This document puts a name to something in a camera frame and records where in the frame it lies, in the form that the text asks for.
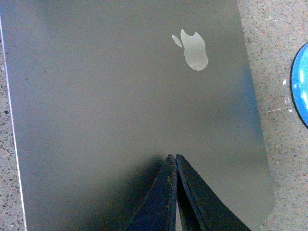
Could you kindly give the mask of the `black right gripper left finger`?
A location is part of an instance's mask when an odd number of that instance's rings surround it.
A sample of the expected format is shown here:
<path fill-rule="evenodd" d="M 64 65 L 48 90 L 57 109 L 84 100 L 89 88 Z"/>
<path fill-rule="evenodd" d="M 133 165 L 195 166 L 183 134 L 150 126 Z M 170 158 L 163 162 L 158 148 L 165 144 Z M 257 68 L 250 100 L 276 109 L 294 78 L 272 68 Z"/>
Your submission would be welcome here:
<path fill-rule="evenodd" d="M 176 229 L 178 167 L 168 155 L 149 192 L 124 231 L 174 231 Z"/>

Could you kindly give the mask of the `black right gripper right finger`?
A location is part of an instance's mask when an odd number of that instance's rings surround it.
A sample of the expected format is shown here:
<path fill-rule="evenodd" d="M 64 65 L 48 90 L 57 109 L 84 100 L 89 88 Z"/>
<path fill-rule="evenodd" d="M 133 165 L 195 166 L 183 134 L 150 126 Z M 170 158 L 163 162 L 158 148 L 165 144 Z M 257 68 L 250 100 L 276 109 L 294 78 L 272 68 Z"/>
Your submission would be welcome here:
<path fill-rule="evenodd" d="M 207 185 L 184 156 L 177 154 L 177 200 L 184 231 L 249 231 Z"/>

